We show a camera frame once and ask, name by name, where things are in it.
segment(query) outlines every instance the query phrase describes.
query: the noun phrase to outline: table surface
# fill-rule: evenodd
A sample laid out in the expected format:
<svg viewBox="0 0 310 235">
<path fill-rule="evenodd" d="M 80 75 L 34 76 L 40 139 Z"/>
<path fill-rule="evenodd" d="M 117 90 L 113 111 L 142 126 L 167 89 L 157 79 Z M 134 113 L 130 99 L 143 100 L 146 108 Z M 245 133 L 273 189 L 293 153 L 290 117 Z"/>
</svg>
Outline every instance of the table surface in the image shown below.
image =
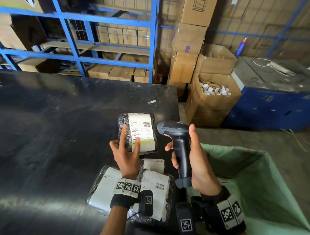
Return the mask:
<svg viewBox="0 0 310 235">
<path fill-rule="evenodd" d="M 99 235 L 106 217 L 86 200 L 101 168 L 117 166 L 109 141 L 118 116 L 179 121 L 175 87 L 16 71 L 0 71 L 0 82 L 0 234 Z M 177 178 L 169 138 L 156 137 L 158 153 L 143 157 L 165 159 Z M 177 231 L 175 207 L 166 228 L 126 226 L 126 234 Z"/>
</svg>

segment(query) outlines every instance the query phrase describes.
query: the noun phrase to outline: concrete floor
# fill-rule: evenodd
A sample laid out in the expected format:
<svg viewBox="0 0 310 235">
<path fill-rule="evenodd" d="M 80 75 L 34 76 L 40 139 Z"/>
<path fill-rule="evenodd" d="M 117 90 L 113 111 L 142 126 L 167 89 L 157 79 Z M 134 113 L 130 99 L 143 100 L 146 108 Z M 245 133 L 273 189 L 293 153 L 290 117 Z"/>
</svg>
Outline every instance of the concrete floor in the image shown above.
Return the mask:
<svg viewBox="0 0 310 235">
<path fill-rule="evenodd" d="M 179 111 L 181 121 L 187 123 L 184 103 L 179 103 Z M 268 152 L 310 222 L 310 133 L 296 134 L 308 151 L 305 152 L 294 136 L 284 131 L 196 130 L 201 143 L 242 146 Z"/>
</svg>

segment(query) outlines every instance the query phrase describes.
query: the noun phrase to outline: green plastic bag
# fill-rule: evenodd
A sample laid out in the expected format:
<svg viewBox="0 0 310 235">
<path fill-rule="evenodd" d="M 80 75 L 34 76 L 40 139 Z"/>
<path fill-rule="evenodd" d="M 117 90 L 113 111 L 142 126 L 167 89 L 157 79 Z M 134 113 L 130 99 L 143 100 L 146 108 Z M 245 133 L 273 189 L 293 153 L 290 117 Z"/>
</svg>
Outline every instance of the green plastic bag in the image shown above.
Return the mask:
<svg viewBox="0 0 310 235">
<path fill-rule="evenodd" d="M 201 145 L 220 183 L 236 196 L 246 217 L 247 235 L 310 234 L 309 223 L 268 153 Z M 191 196 L 199 195 L 187 189 L 189 202 Z"/>
</svg>

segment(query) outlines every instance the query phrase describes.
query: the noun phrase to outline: purple sticker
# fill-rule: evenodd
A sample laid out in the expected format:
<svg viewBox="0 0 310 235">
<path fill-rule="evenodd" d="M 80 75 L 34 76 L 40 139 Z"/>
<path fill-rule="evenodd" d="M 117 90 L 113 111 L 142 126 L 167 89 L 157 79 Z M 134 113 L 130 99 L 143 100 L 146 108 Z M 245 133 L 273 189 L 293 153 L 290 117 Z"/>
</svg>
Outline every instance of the purple sticker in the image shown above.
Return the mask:
<svg viewBox="0 0 310 235">
<path fill-rule="evenodd" d="M 189 53 L 190 48 L 191 48 L 191 46 L 186 46 L 185 52 Z"/>
</svg>

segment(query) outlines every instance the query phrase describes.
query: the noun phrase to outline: spray bottle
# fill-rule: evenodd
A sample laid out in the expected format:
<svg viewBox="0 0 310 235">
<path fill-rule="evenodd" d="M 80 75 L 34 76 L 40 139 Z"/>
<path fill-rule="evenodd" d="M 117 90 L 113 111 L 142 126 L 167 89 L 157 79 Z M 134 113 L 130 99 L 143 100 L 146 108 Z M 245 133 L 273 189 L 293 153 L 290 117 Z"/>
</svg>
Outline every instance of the spray bottle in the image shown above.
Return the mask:
<svg viewBox="0 0 310 235">
<path fill-rule="evenodd" d="M 245 45 L 246 45 L 246 38 L 244 38 L 244 39 L 242 40 L 242 42 L 240 43 L 240 45 L 239 45 L 239 47 L 238 47 L 238 49 L 237 49 L 237 51 L 236 51 L 236 53 L 235 53 L 235 57 L 236 57 L 236 58 L 239 57 L 239 55 L 241 54 L 241 52 L 242 52 L 242 50 L 243 50 L 243 48 L 244 48 Z"/>
</svg>

